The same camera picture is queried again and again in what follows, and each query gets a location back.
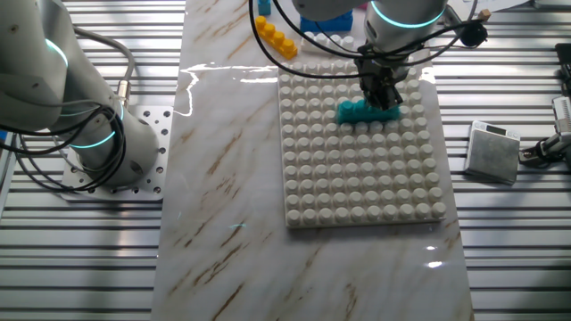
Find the cable connector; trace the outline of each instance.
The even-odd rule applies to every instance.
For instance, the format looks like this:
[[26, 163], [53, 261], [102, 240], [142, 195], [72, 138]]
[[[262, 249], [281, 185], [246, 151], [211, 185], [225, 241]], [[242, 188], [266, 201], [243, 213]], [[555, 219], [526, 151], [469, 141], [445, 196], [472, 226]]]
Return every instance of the cable connector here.
[[117, 96], [123, 104], [123, 107], [128, 109], [128, 99], [131, 96], [131, 83], [128, 80], [122, 80], [119, 82], [119, 88], [117, 89]]

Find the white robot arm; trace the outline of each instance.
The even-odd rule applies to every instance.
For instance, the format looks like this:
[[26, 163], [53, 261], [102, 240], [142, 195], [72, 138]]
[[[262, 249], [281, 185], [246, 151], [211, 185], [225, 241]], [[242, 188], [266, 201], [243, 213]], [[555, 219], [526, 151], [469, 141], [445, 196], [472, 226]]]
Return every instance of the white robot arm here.
[[[1, 129], [61, 132], [85, 169], [115, 164], [102, 182], [109, 187], [127, 186], [151, 169], [159, 152], [155, 133], [127, 111], [84, 55], [60, 0], [2, 0], [0, 30]], [[98, 106], [117, 120], [94, 115]], [[102, 173], [88, 175], [96, 180]]]
[[[295, 9], [303, 17], [313, 21], [325, 21], [367, 1], [293, 0], [293, 2]], [[361, 89], [371, 106], [386, 110], [402, 103], [394, 85], [406, 77], [408, 67], [411, 65], [407, 62], [409, 54], [424, 46], [426, 38], [431, 36], [435, 23], [441, 17], [444, 18], [445, 24], [454, 26], [451, 29], [457, 33], [454, 42], [459, 39], [465, 45], [475, 47], [485, 41], [487, 32], [481, 23], [478, 21], [462, 23], [447, 3], [448, 0], [368, 2], [364, 26], [367, 43], [359, 48], [361, 57], [356, 57], [354, 60], [359, 74], [363, 75], [360, 77]], [[476, 5], [477, 1], [474, 2], [470, 17]]]

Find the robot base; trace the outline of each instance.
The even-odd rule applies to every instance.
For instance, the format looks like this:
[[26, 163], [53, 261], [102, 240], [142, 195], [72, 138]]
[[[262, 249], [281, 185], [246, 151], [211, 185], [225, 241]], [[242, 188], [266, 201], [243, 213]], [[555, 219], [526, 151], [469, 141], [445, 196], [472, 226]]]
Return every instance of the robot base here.
[[[164, 197], [164, 186], [167, 176], [167, 166], [170, 148], [170, 131], [172, 127], [173, 108], [169, 106], [129, 106], [130, 112], [137, 118], [146, 121], [154, 130], [159, 140], [159, 151], [153, 169], [143, 178], [130, 186], [112, 189], [107, 186], [97, 187], [95, 190], [81, 193], [64, 193], [63, 199], [69, 202], [92, 202], [102, 201], [137, 201], [157, 202]], [[79, 166], [77, 154], [69, 149], [68, 160]], [[66, 162], [63, 171], [62, 183], [69, 186], [81, 186], [91, 181], [91, 177], [80, 171], [71, 171], [71, 166]]]

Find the black cable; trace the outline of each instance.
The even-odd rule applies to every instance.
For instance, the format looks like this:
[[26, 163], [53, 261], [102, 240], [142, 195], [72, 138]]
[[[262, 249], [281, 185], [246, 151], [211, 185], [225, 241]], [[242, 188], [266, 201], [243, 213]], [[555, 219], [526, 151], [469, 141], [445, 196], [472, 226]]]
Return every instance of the black cable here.
[[562, 161], [563, 155], [561, 155], [561, 154], [559, 154], [557, 156], [543, 155], [542, 143], [547, 141], [548, 139], [549, 139], [548, 137], [545, 137], [545, 138], [541, 139], [539, 142], [537, 142], [537, 144], [535, 144], [535, 154], [537, 154], [537, 157], [540, 160], [545, 161], [548, 164], [551, 164], [551, 163], [557, 162], [557, 161]]
[[347, 53], [352, 53], [352, 54], [355, 54], [355, 53], [358, 54], [358, 53], [359, 53], [359, 52], [357, 52], [357, 51], [353, 51], [353, 50], [349, 50], [349, 49], [347, 49], [347, 48], [343, 48], [342, 45], [337, 44], [337, 42], [334, 41], [333, 38], [331, 38], [325, 31], [323, 31], [323, 29], [321, 28], [321, 26], [319, 26], [319, 24], [318, 24], [317, 21], [314, 21], [314, 22], [315, 22], [315, 26], [319, 29], [319, 31], [320, 31], [325, 37], [327, 37], [327, 39], [329, 39], [329, 41], [331, 41], [331, 43], [333, 43], [334, 45], [336, 45], [336, 46], [338, 46], [339, 48], [343, 49], [343, 50], [346, 51]]
[[[422, 49], [429, 49], [429, 50], [435, 50], [435, 49], [442, 49], [444, 48], [446, 45], [432, 45], [432, 46], [426, 46], [426, 47], [422, 47]], [[454, 49], [467, 49], [467, 50], [474, 50], [474, 47], [468, 47], [465, 45], [453, 45], [451, 48]]]
[[278, 62], [276, 60], [276, 58], [274, 58], [271, 53], [269, 53], [268, 49], [266, 49], [266, 47], [264, 46], [264, 44], [261, 42], [261, 38], [260, 35], [258, 34], [258, 30], [256, 29], [256, 21], [254, 19], [253, 16], [253, 0], [248, 0], [248, 12], [250, 15], [250, 24], [252, 25], [252, 33], [254, 38], [256, 39], [256, 42], [258, 43], [258, 46], [260, 47], [261, 51], [266, 55], [266, 57], [273, 63], [275, 64], [278, 68], [280, 68], [281, 70], [285, 70], [291, 74], [294, 74], [296, 76], [301, 76], [301, 77], [305, 77], [305, 78], [315, 78], [315, 79], [350, 79], [350, 78], [360, 78], [360, 77], [366, 77], [366, 76], [375, 76], [375, 74], [373, 73], [368, 73], [368, 74], [352, 74], [352, 75], [331, 75], [331, 76], [327, 76], [327, 75], [311, 75], [311, 74], [306, 74], [304, 72], [300, 72], [297, 70], [293, 70], [290, 68], [287, 68], [286, 66], [284, 66], [283, 64], [281, 64], [280, 62]]
[[[24, 165], [23, 161], [21, 160], [21, 156], [18, 153], [16, 153], [17, 161], [20, 164], [24, 173], [26, 173], [26, 175], [28, 175], [30, 177], [30, 179], [32, 179], [38, 185], [40, 185], [40, 186], [42, 186], [48, 190], [51, 190], [53, 192], [58, 192], [58, 193], [84, 192], [84, 191], [89, 191], [89, 190], [95, 189], [95, 188], [105, 184], [117, 172], [117, 170], [119, 170], [119, 168], [120, 168], [120, 166], [121, 166], [121, 164], [125, 158], [125, 152], [126, 152], [126, 147], [127, 147], [126, 146], [126, 139], [124, 136], [124, 128], [123, 128], [122, 121], [120, 120], [119, 116], [114, 111], [107, 112], [106, 116], [110, 119], [110, 124], [112, 125], [112, 130], [115, 130], [116, 133], [118, 133], [117, 135], [115, 135], [116, 142], [114, 144], [114, 148], [113, 148], [112, 152], [109, 155], [107, 165], [105, 165], [105, 169], [110, 169], [113, 166], [113, 164], [115, 164], [115, 166], [113, 167], [113, 169], [111, 171], [109, 171], [109, 170], [104, 171], [102, 175], [93, 179], [90, 183], [87, 183], [85, 185], [82, 185], [79, 187], [66, 186], [66, 185], [61, 184], [60, 182], [55, 181], [54, 179], [49, 177], [47, 174], [45, 174], [39, 168], [39, 166], [35, 163], [33, 158], [28, 155], [30, 163], [37, 170], [38, 174], [45, 177], [47, 180], [49, 180], [53, 184], [56, 184], [59, 186], [59, 187], [54, 187], [54, 186], [44, 184], [43, 182], [36, 179], [34, 177], [34, 175], [31, 174], [28, 171], [28, 169], [26, 168], [26, 166]], [[26, 146], [25, 141], [24, 141], [22, 136], [21, 136], [21, 143], [22, 143], [22, 147], [24, 149], [27, 149], [27, 146]], [[120, 154], [121, 154], [119, 161], [116, 161], [117, 160], [117, 157], [116, 157], [117, 152], [120, 152]]]
[[[472, 3], [472, 9], [470, 10], [470, 14], [468, 16], [468, 21], [467, 23], [472, 23], [474, 22], [472, 20], [472, 18], [474, 17], [474, 14], [476, 13], [476, 8], [478, 6], [478, 0], [474, 0], [474, 3]], [[425, 63], [425, 62], [430, 62], [432, 61], [434, 58], [439, 57], [440, 55], [444, 54], [448, 49], [450, 49], [454, 44], [456, 44], [458, 42], [458, 40], [462, 37], [462, 32], [459, 32], [458, 35], [456, 35], [455, 38], [452, 39], [452, 41], [448, 44], [445, 45], [444, 48], [440, 49], [438, 52], [436, 52], [435, 54], [426, 57], [425, 59], [421, 59], [419, 61], [416, 62], [404, 62], [401, 63], [402, 67], [411, 67], [411, 66], [415, 66], [415, 65], [419, 65], [421, 63]]]
[[[99, 106], [98, 109], [102, 109], [103, 107], [109, 107], [107, 105], [101, 104], [97, 101], [94, 100], [90, 100], [90, 99], [85, 99], [85, 100], [77, 100], [77, 101], [72, 101], [72, 102], [66, 102], [66, 103], [38, 103], [38, 102], [32, 102], [28, 99], [24, 99], [24, 98], [20, 98], [20, 97], [16, 97], [13, 95], [9, 95], [7, 93], [4, 93], [4, 95], [6, 95], [7, 97], [10, 97], [12, 99], [15, 100], [19, 100], [20, 102], [23, 103], [29, 103], [29, 104], [34, 104], [36, 106], [40, 106], [40, 107], [46, 107], [46, 108], [51, 108], [51, 107], [69, 107], [69, 106], [73, 106], [76, 104], [81, 104], [81, 103], [92, 103], [94, 105]], [[12, 128], [9, 126], [4, 126], [4, 125], [0, 125], [0, 129], [5, 130], [5, 131], [9, 131], [9, 132], [13, 132], [16, 134], [23, 134], [23, 135], [27, 135], [27, 136], [40, 136], [40, 137], [49, 137], [49, 136], [59, 136], [59, 135], [63, 135], [63, 134], [68, 134], [71, 131], [80, 128], [82, 126], [84, 126], [86, 123], [88, 123], [87, 119], [84, 119], [83, 121], [69, 127], [69, 128], [65, 128], [65, 129], [60, 129], [57, 131], [53, 131], [53, 132], [49, 132], [49, 133], [37, 133], [37, 132], [33, 132], [33, 131], [28, 131], [28, 130], [22, 130], [22, 129], [18, 129], [18, 128]]]
[[[452, 27], [447, 27], [444, 29], [441, 29], [439, 31], [436, 31], [435, 33], [428, 35], [422, 39], [419, 39], [413, 43], [410, 43], [408, 45], [405, 45], [402, 48], [399, 49], [395, 49], [389, 53], [376, 53], [374, 55], [351, 55], [351, 54], [347, 54], [347, 53], [339, 53], [337, 51], [331, 50], [325, 46], [323, 46], [322, 44], [317, 43], [316, 41], [314, 41], [313, 39], [311, 39], [310, 37], [308, 37], [307, 35], [305, 35], [303, 32], [301, 32], [297, 27], [295, 27], [295, 25], [289, 20], [289, 18], [287, 17], [287, 15], [284, 13], [283, 9], [281, 8], [281, 6], [279, 5], [279, 3], [277, 2], [277, 0], [274, 0], [274, 4], [277, 8], [277, 10], [280, 12], [280, 15], [282, 15], [282, 17], [284, 18], [285, 22], [287, 22], [287, 24], [296, 32], [298, 33], [300, 36], [302, 36], [304, 39], [306, 39], [308, 42], [310, 42], [312, 45], [316, 46], [319, 49], [322, 49], [330, 54], [335, 54], [338, 56], [342, 56], [345, 58], [353, 58], [353, 59], [376, 59], [376, 58], [384, 58], [387, 55], [395, 55], [398, 54], [399, 52], [409, 49], [411, 47], [414, 47], [416, 45], [421, 45], [424, 42], [426, 42], [427, 40], [430, 40], [433, 37], [437, 37], [440, 36], [441, 34], [454, 30], [454, 29], [458, 29], [458, 28], [462, 28], [467, 26], [470, 23], [479, 23], [480, 21], [468, 21], [468, 22], [462, 22], [456, 26], [452, 26]], [[300, 72], [297, 70], [292, 70], [290, 68], [287, 68], [286, 66], [284, 66], [283, 64], [281, 64], [280, 62], [278, 62], [269, 52], [268, 50], [265, 48], [264, 44], [261, 42], [261, 38], [260, 35], [258, 34], [258, 30], [256, 29], [256, 24], [255, 24], [255, 19], [253, 16], [253, 0], [249, 0], [248, 1], [248, 11], [249, 11], [249, 15], [250, 15], [250, 23], [252, 25], [252, 33], [254, 34], [254, 38], [256, 39], [256, 42], [258, 43], [258, 46], [260, 47], [260, 49], [262, 50], [262, 52], [264, 53], [264, 55], [266, 55], [266, 57], [273, 63], [275, 64], [278, 68], [280, 68], [281, 70], [285, 70], [291, 74], [294, 74], [296, 76], [301, 76], [301, 77], [305, 77], [305, 78], [316, 78], [316, 79], [347, 79], [347, 78], [362, 78], [362, 77], [366, 77], [366, 76], [375, 76], [374, 73], [365, 73], [365, 74], [352, 74], [352, 75], [331, 75], [331, 76], [326, 76], [326, 75], [312, 75], [312, 74], [307, 74], [304, 72]]]
[[481, 20], [475, 20], [475, 21], [470, 20], [470, 21], [462, 22], [462, 23], [457, 24], [457, 25], [454, 25], [454, 26], [446, 27], [446, 28], [440, 29], [440, 30], [438, 30], [438, 31], [436, 31], [436, 32], [434, 32], [434, 33], [432, 33], [432, 34], [426, 36], [426, 37], [420, 38], [420, 39], [418, 39], [418, 40], [416, 40], [416, 41], [414, 41], [414, 42], [412, 42], [412, 43], [410, 43], [410, 44], [408, 44], [408, 45], [405, 45], [405, 46], [401, 47], [401, 48], [392, 50], [391, 52], [388, 52], [388, 53], [374, 53], [374, 54], [368, 54], [368, 55], [354, 55], [354, 54], [347, 54], [347, 53], [337, 52], [337, 51], [332, 50], [332, 49], [330, 49], [330, 48], [327, 48], [327, 47], [323, 46], [322, 44], [319, 44], [319, 43], [316, 42], [315, 40], [311, 39], [311, 37], [308, 37], [307, 35], [305, 35], [305, 34], [304, 34], [299, 28], [297, 28], [297, 27], [294, 25], [294, 23], [287, 17], [287, 14], [284, 12], [284, 10], [282, 9], [281, 5], [279, 4], [279, 2], [278, 2], [277, 0], [273, 0], [273, 2], [274, 2], [274, 5], [276, 6], [277, 11], [279, 12], [279, 14], [282, 16], [282, 18], [284, 19], [284, 21], [289, 25], [289, 27], [295, 31], [295, 33], [297, 33], [298, 35], [300, 35], [301, 37], [303, 37], [304, 39], [306, 39], [306, 40], [307, 40], [308, 42], [310, 42], [312, 45], [316, 46], [317, 48], [319, 48], [319, 49], [321, 49], [321, 50], [323, 50], [323, 51], [325, 51], [325, 52], [327, 52], [327, 53], [334, 54], [334, 55], [338, 55], [338, 56], [341, 56], [341, 57], [343, 57], [343, 58], [352, 58], [352, 59], [383, 59], [383, 58], [390, 57], [390, 56], [395, 55], [395, 54], [399, 54], [399, 53], [401, 53], [401, 52], [403, 52], [403, 51], [405, 51], [405, 50], [408, 50], [408, 49], [410, 49], [410, 48], [414, 48], [415, 46], [422, 45], [422, 44], [424, 44], [426, 41], [428, 41], [428, 40], [430, 40], [430, 39], [432, 39], [432, 38], [434, 38], [434, 37], [438, 37], [438, 36], [440, 36], [441, 34], [446, 33], [446, 32], [448, 32], [448, 31], [453, 31], [453, 30], [455, 30], [455, 29], [459, 29], [459, 28], [466, 27], [467, 25], [470, 25], [470, 24], [482, 22]]
[[133, 70], [135, 69], [135, 57], [133, 57], [133, 54], [126, 46], [124, 46], [122, 43], [114, 39], [98, 35], [95, 32], [87, 31], [85, 29], [76, 26], [73, 26], [73, 31], [75, 31], [75, 33], [80, 36], [88, 37], [104, 45], [112, 46], [113, 48], [116, 48], [122, 54], [124, 54], [125, 57], [127, 57], [128, 63], [127, 63], [127, 71], [125, 71], [125, 76], [123, 76], [123, 80], [129, 81], [131, 79], [131, 76], [133, 76]]
[[[32, 151], [26, 151], [24, 149], [12, 147], [8, 144], [0, 143], [0, 148], [5, 149], [5, 150], [10, 151], [10, 152], [21, 153], [24, 155], [47, 155], [48, 153], [51, 153], [51, 152], [57, 152], [57, 151], [65, 148], [65, 147], [69, 146], [71, 143], [73, 143], [73, 141], [79, 136], [79, 134], [81, 134], [83, 129], [87, 126], [89, 121], [91, 119], [97, 117], [100, 113], [102, 113], [103, 111], [106, 111], [107, 109], [112, 110], [111, 107], [103, 107], [101, 109], [97, 109], [96, 111], [94, 111], [91, 115], [89, 115], [89, 117], [87, 117], [85, 120], [83, 120], [79, 123], [81, 126], [75, 131], [75, 133], [73, 133], [73, 135], [71, 135], [70, 138], [65, 140], [62, 144], [56, 145], [55, 147], [51, 147], [51, 148], [45, 149], [43, 151], [32, 152]], [[17, 134], [22, 134], [18, 130], [15, 130], [13, 132], [17, 133]], [[55, 134], [55, 133], [49, 133], [49, 134], [50, 134], [50, 136], [60, 135], [60, 134]]]

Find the white baseplate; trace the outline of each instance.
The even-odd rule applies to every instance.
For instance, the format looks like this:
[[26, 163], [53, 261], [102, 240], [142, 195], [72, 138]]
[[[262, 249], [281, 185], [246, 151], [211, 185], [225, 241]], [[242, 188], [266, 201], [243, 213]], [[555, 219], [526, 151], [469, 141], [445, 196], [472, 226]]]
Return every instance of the white baseplate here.
[[[329, 49], [333, 49], [333, 50], [339, 49], [339, 47], [336, 44], [334, 44], [331, 40], [329, 40], [322, 33], [318, 33], [317, 35], [314, 35], [312, 32], [308, 31], [305, 33], [305, 35], [311, 37], [311, 39], [317, 41], [318, 44], [324, 45]], [[343, 47], [347, 50], [354, 50], [355, 39], [351, 36], [341, 38], [338, 35], [333, 35], [333, 36], [331, 36], [331, 39], [333, 39], [337, 44], [339, 44], [341, 47]], [[310, 42], [306, 41], [304, 38], [302, 38], [302, 51], [309, 52], [309, 53], [315, 53], [315, 54], [330, 54], [330, 53], [327, 53], [327, 52], [317, 48], [316, 46], [310, 44]]]
[[[291, 67], [322, 75], [356, 73], [353, 62], [343, 61]], [[398, 121], [338, 125], [337, 105], [363, 98], [357, 78], [313, 79], [279, 71], [288, 227], [444, 220], [443, 189], [419, 88], [418, 72], [410, 69], [397, 84], [404, 101]]]

